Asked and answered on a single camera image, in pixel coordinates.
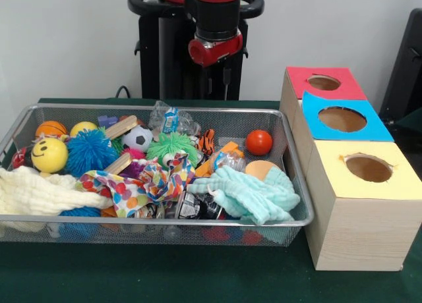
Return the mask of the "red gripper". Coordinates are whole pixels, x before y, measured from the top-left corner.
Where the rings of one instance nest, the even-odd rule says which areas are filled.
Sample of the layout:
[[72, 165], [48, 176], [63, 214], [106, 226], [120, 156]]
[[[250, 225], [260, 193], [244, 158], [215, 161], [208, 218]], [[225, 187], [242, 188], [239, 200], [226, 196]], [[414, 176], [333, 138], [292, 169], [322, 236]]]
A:
[[[243, 35], [238, 32], [234, 38], [226, 41], [205, 41], [194, 38], [189, 42], [188, 51], [194, 63], [206, 68], [206, 93], [208, 97], [214, 96], [214, 71], [212, 66], [223, 58], [238, 53], [243, 47]], [[231, 83], [231, 69], [224, 67], [222, 81], [224, 84], [224, 100], [227, 100], [228, 87]]]

